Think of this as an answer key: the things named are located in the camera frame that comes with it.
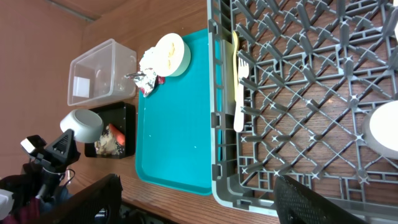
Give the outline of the white bowl with peanuts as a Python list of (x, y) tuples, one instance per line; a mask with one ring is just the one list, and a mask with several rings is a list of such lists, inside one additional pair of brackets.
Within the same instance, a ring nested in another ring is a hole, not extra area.
[(176, 33), (164, 35), (155, 46), (154, 70), (161, 77), (177, 77), (188, 68), (191, 51), (182, 37)]

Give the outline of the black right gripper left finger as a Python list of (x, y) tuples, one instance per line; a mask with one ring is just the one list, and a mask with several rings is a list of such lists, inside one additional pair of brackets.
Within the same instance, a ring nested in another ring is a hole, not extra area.
[(108, 174), (28, 224), (119, 223), (120, 176)]

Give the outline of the white plastic cup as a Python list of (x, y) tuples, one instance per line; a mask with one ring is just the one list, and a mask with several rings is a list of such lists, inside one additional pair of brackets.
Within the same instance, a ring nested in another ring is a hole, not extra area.
[(371, 110), (361, 129), (369, 148), (384, 157), (397, 159), (397, 100)]

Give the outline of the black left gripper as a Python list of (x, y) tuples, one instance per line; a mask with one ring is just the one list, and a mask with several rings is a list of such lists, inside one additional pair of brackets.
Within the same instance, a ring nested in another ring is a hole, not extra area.
[(47, 147), (37, 148), (28, 155), (34, 164), (42, 167), (45, 180), (53, 178), (59, 184), (67, 176), (68, 167), (78, 161), (81, 154), (76, 148), (74, 131), (68, 129)]

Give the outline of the grey bowl with rice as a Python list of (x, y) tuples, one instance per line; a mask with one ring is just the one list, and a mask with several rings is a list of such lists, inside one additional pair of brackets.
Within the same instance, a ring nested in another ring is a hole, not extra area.
[(78, 142), (94, 143), (102, 135), (104, 123), (101, 117), (86, 109), (75, 109), (69, 112), (60, 122), (60, 129), (65, 132), (73, 130), (74, 138)]

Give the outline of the white napkin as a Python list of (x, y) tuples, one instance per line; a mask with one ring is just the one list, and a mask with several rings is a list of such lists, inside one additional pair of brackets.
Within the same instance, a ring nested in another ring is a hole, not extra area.
[(151, 47), (148, 50), (144, 52), (144, 55), (142, 56), (139, 66), (140, 70), (144, 71), (147, 69), (155, 69), (157, 66), (157, 51), (155, 47)]

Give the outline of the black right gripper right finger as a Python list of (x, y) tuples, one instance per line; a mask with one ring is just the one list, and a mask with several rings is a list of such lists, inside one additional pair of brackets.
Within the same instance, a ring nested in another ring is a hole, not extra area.
[(366, 223), (287, 175), (276, 178), (274, 205), (286, 224)]

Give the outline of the orange carrot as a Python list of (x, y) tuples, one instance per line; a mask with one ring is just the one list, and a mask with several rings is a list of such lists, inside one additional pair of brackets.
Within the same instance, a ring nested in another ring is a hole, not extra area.
[(113, 124), (108, 124), (108, 127), (113, 136), (115, 137), (117, 143), (121, 146), (124, 146), (126, 141), (125, 135), (122, 132), (120, 132), (120, 130), (118, 130)]

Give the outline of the foil wrapper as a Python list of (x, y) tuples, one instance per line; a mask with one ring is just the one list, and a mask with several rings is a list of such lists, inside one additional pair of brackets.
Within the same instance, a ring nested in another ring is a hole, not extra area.
[(143, 97), (149, 96), (155, 90), (157, 85), (165, 83), (165, 78), (158, 76), (152, 68), (127, 74), (125, 75), (125, 78), (132, 80), (136, 84)]

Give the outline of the yellow plastic spoon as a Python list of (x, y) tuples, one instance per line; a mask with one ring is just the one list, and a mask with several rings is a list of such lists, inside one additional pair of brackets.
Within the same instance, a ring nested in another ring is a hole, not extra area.
[(238, 98), (238, 65), (237, 65), (237, 53), (239, 49), (239, 38), (237, 33), (232, 31), (233, 41), (233, 80), (234, 80), (234, 99), (237, 101)]

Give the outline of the white plastic fork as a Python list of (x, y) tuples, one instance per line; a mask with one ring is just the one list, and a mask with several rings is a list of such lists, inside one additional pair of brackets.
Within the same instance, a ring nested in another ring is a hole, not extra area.
[(244, 87), (240, 84), (240, 79), (247, 78), (249, 76), (250, 66), (249, 64), (239, 58), (238, 62), (238, 79), (237, 79), (237, 89), (236, 89), (236, 109), (234, 114), (234, 130), (239, 133), (244, 127), (244, 113), (241, 108), (244, 105)]

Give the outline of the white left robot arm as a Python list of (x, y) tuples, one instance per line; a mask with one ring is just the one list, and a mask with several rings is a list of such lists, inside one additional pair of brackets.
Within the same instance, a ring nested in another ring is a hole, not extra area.
[(27, 223), (62, 202), (69, 166), (80, 158), (72, 129), (50, 144), (39, 135), (28, 136), (21, 148), (29, 157), (21, 174), (1, 179), (1, 223)]

